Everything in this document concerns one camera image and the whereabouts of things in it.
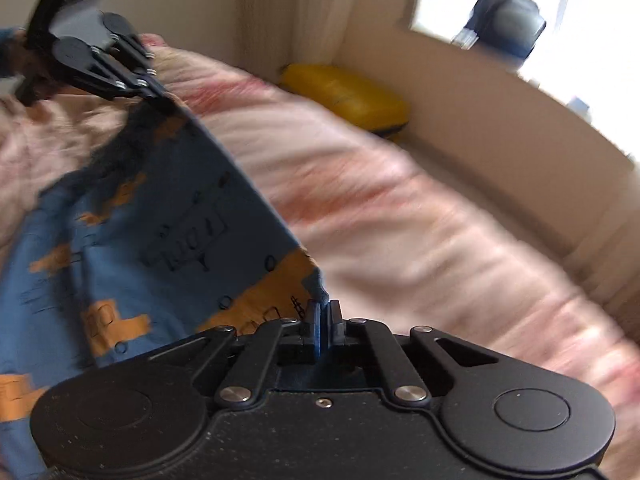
yellow case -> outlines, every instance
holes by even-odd
[[[397,132],[409,120],[409,105],[398,95],[337,66],[290,64],[280,86],[383,136]]]

pink bedsheet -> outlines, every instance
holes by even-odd
[[[345,316],[397,333],[430,324],[592,384],[618,418],[602,468],[640,480],[640,352],[561,269],[399,148],[222,63],[146,40],[159,78],[285,219]],[[31,110],[2,102],[0,265],[37,192],[85,164],[130,105],[85,95]]]

bright window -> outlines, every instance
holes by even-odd
[[[577,97],[591,123],[640,158],[640,0],[534,0],[546,30],[520,69],[560,102]],[[450,41],[476,0],[418,0],[414,29]]]

orange patch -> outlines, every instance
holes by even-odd
[[[28,375],[0,375],[0,422],[29,416],[45,391],[46,388],[34,390]]]
[[[95,357],[105,355],[116,343],[131,341],[151,331],[147,314],[122,319],[114,300],[96,301],[82,313],[82,322]]]
[[[71,265],[71,246],[69,244],[60,244],[46,256],[31,262],[29,272],[46,270],[49,276],[53,276],[60,269],[64,269],[69,265]]]
[[[252,334],[265,321],[283,317],[300,318],[311,295],[303,280],[316,269],[315,262],[301,248],[284,259],[258,283],[236,298],[228,310],[221,310],[198,327],[198,332],[217,325],[232,325],[238,333]]]
[[[105,202],[101,214],[91,213],[87,211],[85,213],[82,213],[78,217],[78,221],[84,222],[89,227],[93,227],[108,220],[111,217],[111,213],[113,212],[114,208],[131,202],[135,190],[145,180],[146,175],[144,173],[139,173],[133,180],[123,182],[118,186],[118,189],[116,190],[116,193],[113,195],[113,197]]]
[[[161,140],[173,139],[175,134],[187,122],[187,118],[183,115],[174,115],[167,118],[154,131],[154,142],[157,144]]]

metal pin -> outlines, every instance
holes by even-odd
[[[220,390],[220,399],[226,402],[245,402],[251,399],[251,390],[243,386],[228,386]]]
[[[334,405],[331,399],[318,399],[316,400],[316,406],[319,408],[330,408]]]
[[[394,391],[394,395],[401,400],[407,402],[418,402],[427,398],[425,392],[420,386],[400,386]]]

